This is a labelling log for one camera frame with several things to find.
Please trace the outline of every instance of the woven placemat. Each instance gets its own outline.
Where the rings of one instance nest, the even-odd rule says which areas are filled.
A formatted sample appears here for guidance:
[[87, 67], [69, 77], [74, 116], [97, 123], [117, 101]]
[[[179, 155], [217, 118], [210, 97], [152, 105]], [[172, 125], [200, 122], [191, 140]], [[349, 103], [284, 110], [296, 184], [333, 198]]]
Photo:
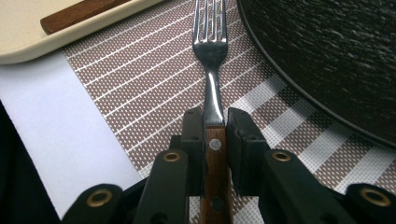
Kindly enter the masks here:
[[[181, 134], [184, 111], [202, 106], [205, 73], [191, 49], [195, 0], [160, 3], [64, 48], [67, 60], [142, 177]], [[300, 158], [323, 185], [344, 193], [365, 182], [396, 194], [396, 152], [317, 111], [265, 62], [227, 1], [229, 53], [223, 106], [246, 110], [272, 148]], [[257, 198], [235, 199], [235, 223], [262, 222]], [[191, 198], [191, 222], [198, 199]]]

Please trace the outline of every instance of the brass screw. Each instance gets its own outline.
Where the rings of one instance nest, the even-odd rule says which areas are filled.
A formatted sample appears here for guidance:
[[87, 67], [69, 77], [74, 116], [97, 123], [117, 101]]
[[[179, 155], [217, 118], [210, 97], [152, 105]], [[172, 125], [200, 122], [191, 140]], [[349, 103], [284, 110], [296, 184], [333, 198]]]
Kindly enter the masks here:
[[108, 189], [97, 189], [87, 199], [87, 205], [89, 207], [100, 207], [105, 203], [108, 203], [113, 197], [113, 193]]
[[388, 207], [391, 205], [391, 201], [387, 195], [376, 189], [361, 189], [361, 197], [363, 197], [369, 203], [373, 203], [381, 207]]

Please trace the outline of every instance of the wooden fork handle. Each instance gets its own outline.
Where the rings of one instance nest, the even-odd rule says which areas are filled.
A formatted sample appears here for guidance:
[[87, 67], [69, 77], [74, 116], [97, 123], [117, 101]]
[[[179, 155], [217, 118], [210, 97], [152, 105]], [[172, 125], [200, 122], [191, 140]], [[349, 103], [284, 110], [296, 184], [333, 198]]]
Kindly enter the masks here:
[[[200, 224], [233, 223], [231, 179], [227, 166], [225, 127], [206, 128], [204, 197], [201, 198]], [[218, 139], [221, 147], [210, 148], [209, 142]]]
[[41, 19], [41, 27], [47, 35], [51, 35], [129, 1], [131, 0], [84, 0]]

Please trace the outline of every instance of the fork handle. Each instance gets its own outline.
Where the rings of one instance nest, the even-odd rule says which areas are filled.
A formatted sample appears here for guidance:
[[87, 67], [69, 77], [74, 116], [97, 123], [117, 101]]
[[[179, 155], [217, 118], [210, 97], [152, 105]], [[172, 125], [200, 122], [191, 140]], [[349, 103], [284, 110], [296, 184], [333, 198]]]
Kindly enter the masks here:
[[[218, 139], [219, 148], [212, 149], [209, 142]], [[226, 135], [224, 126], [206, 127], [205, 196], [201, 199], [200, 223], [233, 223], [231, 180], [227, 166]]]

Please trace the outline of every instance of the white tray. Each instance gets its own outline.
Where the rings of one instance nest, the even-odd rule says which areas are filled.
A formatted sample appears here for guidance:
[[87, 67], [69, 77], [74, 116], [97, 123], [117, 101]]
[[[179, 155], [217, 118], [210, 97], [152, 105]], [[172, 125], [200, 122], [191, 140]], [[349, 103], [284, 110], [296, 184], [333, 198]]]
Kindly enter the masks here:
[[40, 20], [80, 0], [0, 1], [0, 64], [32, 60], [163, 0], [132, 0], [52, 35]]

